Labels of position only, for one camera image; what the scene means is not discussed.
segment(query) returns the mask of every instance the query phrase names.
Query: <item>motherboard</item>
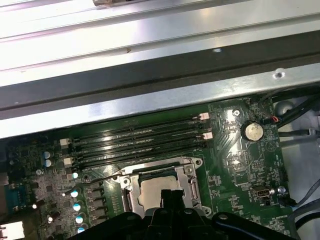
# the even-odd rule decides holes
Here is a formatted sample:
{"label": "motherboard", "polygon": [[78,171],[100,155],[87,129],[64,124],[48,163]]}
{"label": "motherboard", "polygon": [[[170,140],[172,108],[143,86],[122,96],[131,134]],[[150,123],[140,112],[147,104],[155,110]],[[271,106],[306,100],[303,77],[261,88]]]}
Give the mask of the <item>motherboard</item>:
{"label": "motherboard", "polygon": [[208,218],[230,212],[290,235],[273,111],[240,97],[10,139],[8,214],[27,213],[27,240],[65,240],[182,189]]}

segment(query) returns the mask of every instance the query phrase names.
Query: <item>cpu socket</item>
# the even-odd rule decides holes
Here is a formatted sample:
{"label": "cpu socket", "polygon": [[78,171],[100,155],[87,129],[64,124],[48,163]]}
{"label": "cpu socket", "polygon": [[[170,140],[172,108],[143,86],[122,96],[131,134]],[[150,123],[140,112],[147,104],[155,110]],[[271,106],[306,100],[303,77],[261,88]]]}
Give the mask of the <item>cpu socket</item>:
{"label": "cpu socket", "polygon": [[115,181],[122,189],[122,202],[126,212],[134,212],[142,218],[148,209],[159,208],[161,190],[183,190],[186,208],[197,208],[211,214],[202,206],[196,169],[203,164],[201,158],[175,157],[143,164],[127,166],[115,174]]}

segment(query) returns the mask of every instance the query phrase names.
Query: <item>port connector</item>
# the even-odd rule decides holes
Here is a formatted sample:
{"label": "port connector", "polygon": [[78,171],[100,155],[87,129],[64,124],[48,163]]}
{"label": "port connector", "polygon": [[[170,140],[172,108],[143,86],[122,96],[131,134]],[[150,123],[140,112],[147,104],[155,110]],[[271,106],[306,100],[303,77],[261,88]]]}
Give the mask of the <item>port connector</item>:
{"label": "port connector", "polygon": [[270,189],[265,186],[254,186],[252,190],[259,198],[270,196]]}

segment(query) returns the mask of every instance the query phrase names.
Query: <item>green circuit board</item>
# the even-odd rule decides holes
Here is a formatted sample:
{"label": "green circuit board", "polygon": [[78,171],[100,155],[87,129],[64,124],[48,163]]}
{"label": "green circuit board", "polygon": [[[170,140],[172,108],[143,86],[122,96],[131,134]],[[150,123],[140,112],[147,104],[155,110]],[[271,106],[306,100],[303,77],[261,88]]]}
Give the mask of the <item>green circuit board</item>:
{"label": "green circuit board", "polygon": [[[9,182],[12,191],[26,189],[15,211],[44,200],[37,209],[41,224],[33,226],[38,239],[67,239],[124,212],[117,182],[79,187],[76,197],[63,196],[74,185],[136,163],[187,156],[203,160],[196,176],[201,203],[212,214],[234,213],[290,235],[292,210],[278,204],[278,197],[289,193],[278,129],[268,121],[273,104],[258,100],[241,97],[13,138],[7,144]],[[252,122],[263,128],[257,141],[242,134],[243,125]],[[212,137],[199,137],[208,133]],[[277,192],[280,186],[285,193]],[[260,188],[273,192],[261,197]],[[48,222],[56,212],[59,216]],[[26,239],[34,238],[27,234]]]}

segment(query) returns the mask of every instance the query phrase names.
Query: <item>cable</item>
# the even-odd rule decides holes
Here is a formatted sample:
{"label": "cable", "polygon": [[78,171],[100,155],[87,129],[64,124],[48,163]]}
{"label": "cable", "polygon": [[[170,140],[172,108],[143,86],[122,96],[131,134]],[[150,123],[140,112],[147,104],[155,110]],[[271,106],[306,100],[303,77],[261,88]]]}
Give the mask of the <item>cable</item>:
{"label": "cable", "polygon": [[264,100],[276,95],[277,93],[280,93],[285,90],[290,90],[290,89],[293,89],[293,88],[292,87],[284,87],[284,88],[278,88],[276,90],[273,90],[273,91],[267,93],[266,95],[264,95],[262,98],[260,98],[260,100],[258,101],[258,105],[261,104]]}
{"label": "cable", "polygon": [[296,209],[295,211],[293,211],[291,214],[288,215],[288,223],[290,226],[292,237],[300,240],[300,237],[296,229],[295,219],[303,214],[317,210],[319,208],[320,208],[320,198],[299,207],[298,209]]}
{"label": "cable", "polygon": [[299,208],[302,204],[304,204],[310,196],[320,187],[320,178],[310,187],[309,191],[306,195],[296,204],[296,208]]}
{"label": "cable", "polygon": [[301,117],[303,114],[308,112],[312,109],[318,102],[320,101],[320,95],[314,95],[301,103],[300,105],[296,106],[295,108],[291,109],[287,113],[285,113],[282,117],[282,121],[278,124],[278,128],[283,127],[291,123],[292,121],[296,120],[297,118]]}
{"label": "cable", "polygon": [[298,230],[301,228],[303,225],[305,225],[307,222],[310,222],[314,219],[320,219],[320,212],[314,212],[310,213],[308,215],[305,215],[304,217],[300,218],[296,223],[295,223],[295,228]]}
{"label": "cable", "polygon": [[289,222],[289,226],[290,226],[290,230],[293,233],[293,237],[296,239],[300,239],[298,232],[296,229],[296,224],[295,224],[295,219],[305,213],[308,213],[310,211],[316,210],[318,208],[320,208],[320,198],[316,199],[314,201],[311,201],[303,206],[301,206],[302,204],[304,204],[309,198],[310,196],[320,187],[320,178],[312,185],[312,187],[310,187],[309,191],[306,193],[306,195],[296,204],[296,210],[293,211],[293,213],[291,213],[288,216],[288,222]]}
{"label": "cable", "polygon": [[309,130],[279,131],[278,133],[280,138],[310,135]]}
{"label": "cable", "polygon": [[311,95],[319,94],[319,84],[312,84],[306,87],[299,87],[295,89],[284,90],[272,96],[272,102],[278,103],[281,101],[296,99]]}
{"label": "cable", "polygon": [[103,177],[103,178],[97,178],[91,182],[82,182],[82,183],[78,183],[76,184],[74,187],[72,187],[70,190],[64,192],[62,194],[62,196],[66,196],[66,195],[69,195],[71,194],[74,190],[76,190],[77,187],[90,187],[91,185],[93,184],[96,184],[96,183],[100,183],[102,181],[106,181],[106,180],[109,180],[109,179],[116,179],[118,178],[119,176],[121,176],[121,174],[115,174],[115,175],[111,175],[111,176],[107,176],[107,177]]}

